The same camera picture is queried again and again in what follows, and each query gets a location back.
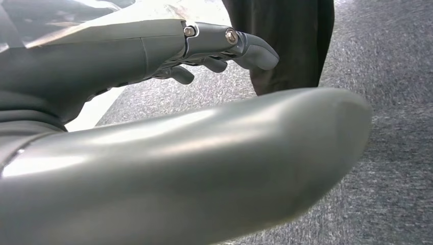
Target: hex bolt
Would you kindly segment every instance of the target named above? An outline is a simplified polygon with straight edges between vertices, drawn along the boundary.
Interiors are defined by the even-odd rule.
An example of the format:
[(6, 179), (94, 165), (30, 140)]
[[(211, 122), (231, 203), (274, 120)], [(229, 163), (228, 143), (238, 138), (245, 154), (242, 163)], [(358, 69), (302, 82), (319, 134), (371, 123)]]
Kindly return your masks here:
[(237, 44), (237, 33), (233, 28), (227, 29), (226, 39), (230, 44)]
[(194, 27), (185, 27), (183, 29), (183, 33), (186, 37), (192, 37), (196, 34), (196, 30), (194, 29)]

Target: gray robot arm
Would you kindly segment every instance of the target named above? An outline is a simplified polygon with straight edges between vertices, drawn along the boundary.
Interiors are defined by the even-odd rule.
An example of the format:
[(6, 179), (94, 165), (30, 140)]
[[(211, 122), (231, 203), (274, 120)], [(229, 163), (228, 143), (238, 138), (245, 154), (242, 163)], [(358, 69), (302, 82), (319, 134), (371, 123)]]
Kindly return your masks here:
[[(55, 70), (76, 80), (63, 84), (40, 73), (47, 78), (44, 86), (37, 87), (37, 92), (24, 88), (20, 91), (25, 92), (18, 93), (19, 89), (5, 88), (18, 88), (18, 82), (24, 81), (20, 78), (27, 75), (19, 76), (9, 66), (16, 84), (2, 84), (2, 91), (35, 100), (45, 94), (48, 99), (41, 105), (47, 105), (61, 100), (43, 88), (65, 86), (76, 93), (78, 103), (58, 104), (48, 114), (67, 121), (74, 113), (60, 109), (79, 111), (77, 105), (92, 94), (119, 85), (122, 76), (117, 73), (128, 76), (126, 81), (177, 76), (188, 83), (191, 75), (179, 64), (222, 71), (231, 59), (245, 68), (268, 69), (278, 62), (275, 52), (259, 38), (237, 33), (233, 41), (229, 27), (199, 23), (189, 36), (182, 21), (167, 20), (166, 24), (178, 27), (172, 39), (149, 37), (166, 42), (166, 50), (153, 42), (148, 45), (143, 34), (98, 42), (81, 33), (49, 43), (40, 48), (48, 48), (41, 52), (47, 58), (42, 61), (51, 65), (55, 65), (51, 55), (62, 54), (61, 60), (67, 52), (56, 47), (71, 45), (76, 51), (68, 53), (74, 65), (58, 61)], [(100, 37), (117, 40), (118, 34), (108, 33), (101, 32)], [(205, 40), (212, 39), (221, 42), (206, 44)], [(101, 53), (99, 48), (106, 45), (110, 47), (107, 53)], [(93, 57), (98, 54), (119, 57), (114, 61)], [(93, 71), (87, 63), (91, 61), (95, 62)], [(78, 86), (88, 89), (83, 92)], [(39, 109), (21, 103), (15, 109)], [(203, 245), (290, 221), (307, 211), (362, 154), (371, 109), (349, 91), (319, 88), (72, 133), (48, 119), (20, 118), (0, 123), (0, 243)]]

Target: robotic hand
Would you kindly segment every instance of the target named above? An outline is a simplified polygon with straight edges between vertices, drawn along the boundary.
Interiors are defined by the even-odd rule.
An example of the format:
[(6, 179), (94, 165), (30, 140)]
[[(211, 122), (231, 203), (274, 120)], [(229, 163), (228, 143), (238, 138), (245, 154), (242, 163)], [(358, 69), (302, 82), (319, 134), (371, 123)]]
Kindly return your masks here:
[(181, 64), (222, 72), (228, 60), (272, 69), (278, 59), (262, 39), (226, 26), (163, 19), (90, 27), (0, 53), (0, 111), (8, 111), (0, 121), (28, 117), (63, 128), (112, 87), (150, 78), (191, 83), (194, 75)]

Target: pant leg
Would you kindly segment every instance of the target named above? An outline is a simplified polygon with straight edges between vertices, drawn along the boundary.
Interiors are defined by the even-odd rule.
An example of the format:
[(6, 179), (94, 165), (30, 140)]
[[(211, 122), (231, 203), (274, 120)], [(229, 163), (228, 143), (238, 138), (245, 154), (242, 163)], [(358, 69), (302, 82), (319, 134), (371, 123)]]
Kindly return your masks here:
[(280, 56), (273, 70), (250, 72), (257, 95), (318, 86), (333, 29), (333, 0), (223, 3), (236, 30), (261, 37)]

